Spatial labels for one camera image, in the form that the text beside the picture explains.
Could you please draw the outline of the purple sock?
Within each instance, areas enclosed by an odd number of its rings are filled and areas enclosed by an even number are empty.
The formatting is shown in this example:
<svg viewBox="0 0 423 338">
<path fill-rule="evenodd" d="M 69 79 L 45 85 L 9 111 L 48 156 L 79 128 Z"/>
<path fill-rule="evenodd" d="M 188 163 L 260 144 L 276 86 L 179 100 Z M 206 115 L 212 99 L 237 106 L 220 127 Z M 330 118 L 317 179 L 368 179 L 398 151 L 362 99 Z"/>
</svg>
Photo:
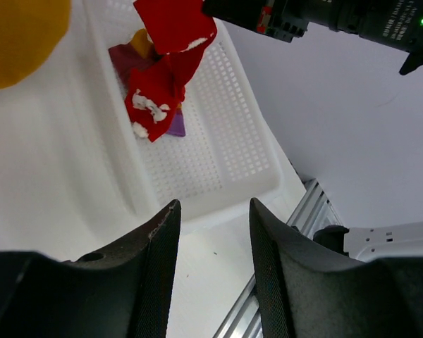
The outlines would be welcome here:
<svg viewBox="0 0 423 338">
<path fill-rule="evenodd" d="M 130 71 L 139 71 L 153 66 L 161 56 L 155 51 L 146 29 L 138 30 L 126 44 L 118 44 L 108 49 L 116 75 L 120 80 L 122 94 L 127 94 Z"/>
</svg>

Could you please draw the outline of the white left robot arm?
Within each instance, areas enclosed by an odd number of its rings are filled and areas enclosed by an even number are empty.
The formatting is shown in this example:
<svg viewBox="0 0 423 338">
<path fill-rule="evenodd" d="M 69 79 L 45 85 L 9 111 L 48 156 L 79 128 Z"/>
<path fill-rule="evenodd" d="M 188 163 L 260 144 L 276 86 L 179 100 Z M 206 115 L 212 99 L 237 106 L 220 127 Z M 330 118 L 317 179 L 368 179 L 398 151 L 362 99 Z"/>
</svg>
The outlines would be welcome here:
<svg viewBox="0 0 423 338">
<path fill-rule="evenodd" d="M 165 337 L 181 206 L 76 261 L 0 251 L 0 337 Z M 304 236 L 249 207 L 255 274 L 217 337 L 423 337 L 423 236 L 330 225 Z"/>
</svg>

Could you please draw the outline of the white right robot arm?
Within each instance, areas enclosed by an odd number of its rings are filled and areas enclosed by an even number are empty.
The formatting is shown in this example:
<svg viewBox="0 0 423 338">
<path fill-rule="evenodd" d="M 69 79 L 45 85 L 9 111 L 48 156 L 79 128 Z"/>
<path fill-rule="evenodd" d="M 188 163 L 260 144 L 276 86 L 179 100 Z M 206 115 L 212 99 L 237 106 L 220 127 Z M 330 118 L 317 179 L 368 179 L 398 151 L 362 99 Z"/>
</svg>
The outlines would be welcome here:
<svg viewBox="0 0 423 338">
<path fill-rule="evenodd" d="M 314 23 L 406 52 L 401 75 L 423 66 L 423 0 L 213 0 L 202 11 L 287 43 Z"/>
</svg>

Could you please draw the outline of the red sock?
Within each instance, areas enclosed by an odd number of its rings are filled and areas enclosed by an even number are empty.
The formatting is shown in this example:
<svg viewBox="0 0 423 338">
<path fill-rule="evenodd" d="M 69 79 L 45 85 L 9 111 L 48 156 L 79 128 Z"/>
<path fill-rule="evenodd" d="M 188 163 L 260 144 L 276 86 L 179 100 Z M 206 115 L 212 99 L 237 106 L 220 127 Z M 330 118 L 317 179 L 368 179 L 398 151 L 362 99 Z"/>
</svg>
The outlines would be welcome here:
<svg viewBox="0 0 423 338">
<path fill-rule="evenodd" d="M 137 0 L 133 6 L 156 52 L 168 62 L 176 94 L 182 101 L 185 86 L 196 73 L 205 49 L 217 36 L 214 19 L 203 14 L 202 1 Z"/>
<path fill-rule="evenodd" d="M 125 107 L 138 136 L 155 142 L 166 134 L 184 98 L 185 88 L 176 84 L 169 65 L 159 61 L 130 71 Z"/>
</svg>

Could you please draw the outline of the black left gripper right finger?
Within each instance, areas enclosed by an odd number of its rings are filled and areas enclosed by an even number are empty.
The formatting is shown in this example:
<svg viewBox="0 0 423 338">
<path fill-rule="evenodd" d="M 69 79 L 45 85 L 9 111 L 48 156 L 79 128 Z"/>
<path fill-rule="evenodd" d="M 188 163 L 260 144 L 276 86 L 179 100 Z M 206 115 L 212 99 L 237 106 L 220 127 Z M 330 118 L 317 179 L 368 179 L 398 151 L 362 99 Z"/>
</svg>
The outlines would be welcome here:
<svg viewBox="0 0 423 338">
<path fill-rule="evenodd" d="M 265 337 L 423 337 L 423 257 L 349 258 L 259 199 L 249 221 Z"/>
</svg>

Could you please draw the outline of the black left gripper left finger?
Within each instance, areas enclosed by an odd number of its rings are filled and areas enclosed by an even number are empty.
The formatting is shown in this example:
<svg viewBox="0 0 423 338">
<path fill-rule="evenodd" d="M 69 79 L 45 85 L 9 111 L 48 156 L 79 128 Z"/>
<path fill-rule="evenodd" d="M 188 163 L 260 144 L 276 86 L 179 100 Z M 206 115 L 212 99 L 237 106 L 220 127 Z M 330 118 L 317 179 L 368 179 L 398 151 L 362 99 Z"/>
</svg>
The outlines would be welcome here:
<svg viewBox="0 0 423 338">
<path fill-rule="evenodd" d="M 76 261 L 0 251 L 0 337 L 165 337 L 181 205 Z"/>
</svg>

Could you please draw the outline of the mustard yellow sock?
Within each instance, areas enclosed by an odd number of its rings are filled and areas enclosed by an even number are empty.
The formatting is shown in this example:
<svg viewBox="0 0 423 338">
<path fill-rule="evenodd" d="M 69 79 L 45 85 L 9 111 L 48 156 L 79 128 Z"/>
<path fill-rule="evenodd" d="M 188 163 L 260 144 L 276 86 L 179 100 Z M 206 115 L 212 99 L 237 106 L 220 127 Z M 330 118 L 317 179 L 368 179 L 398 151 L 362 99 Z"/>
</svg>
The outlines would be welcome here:
<svg viewBox="0 0 423 338">
<path fill-rule="evenodd" d="M 70 25 L 70 1 L 0 1 L 0 89 L 34 73 Z"/>
</svg>

